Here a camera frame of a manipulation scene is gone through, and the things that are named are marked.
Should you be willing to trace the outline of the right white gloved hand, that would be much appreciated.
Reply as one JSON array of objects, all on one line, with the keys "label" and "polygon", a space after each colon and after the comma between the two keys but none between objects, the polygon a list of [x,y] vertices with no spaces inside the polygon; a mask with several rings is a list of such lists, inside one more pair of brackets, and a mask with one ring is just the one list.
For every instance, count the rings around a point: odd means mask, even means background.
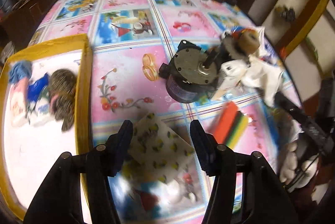
[{"label": "right white gloved hand", "polygon": [[[285,185],[288,185],[290,182],[293,181],[295,177],[295,171],[298,168],[298,158],[296,156],[297,148],[297,141],[291,142],[287,146],[287,153],[279,172],[279,180]],[[301,168],[304,171],[304,174],[295,184],[294,189],[303,188],[310,182],[310,180],[317,173],[317,165],[317,155],[310,157],[310,159],[306,160],[301,164]]]}]

